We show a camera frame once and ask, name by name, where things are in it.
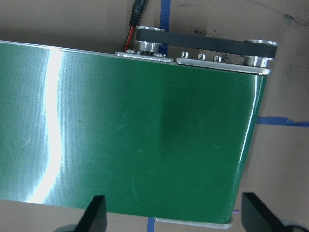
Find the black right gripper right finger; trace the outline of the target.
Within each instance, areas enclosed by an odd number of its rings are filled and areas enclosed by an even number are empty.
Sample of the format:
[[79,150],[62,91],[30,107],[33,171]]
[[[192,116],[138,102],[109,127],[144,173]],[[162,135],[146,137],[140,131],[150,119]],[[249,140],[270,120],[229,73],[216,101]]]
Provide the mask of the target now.
[[242,225],[247,232],[289,232],[290,229],[254,194],[242,194]]

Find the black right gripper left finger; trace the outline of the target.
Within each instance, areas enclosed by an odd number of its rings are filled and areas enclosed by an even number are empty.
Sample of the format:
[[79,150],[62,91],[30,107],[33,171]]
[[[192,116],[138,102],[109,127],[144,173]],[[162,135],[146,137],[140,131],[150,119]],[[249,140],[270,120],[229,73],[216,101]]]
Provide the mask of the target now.
[[107,228],[106,199],[94,196],[76,226],[77,232],[105,232]]

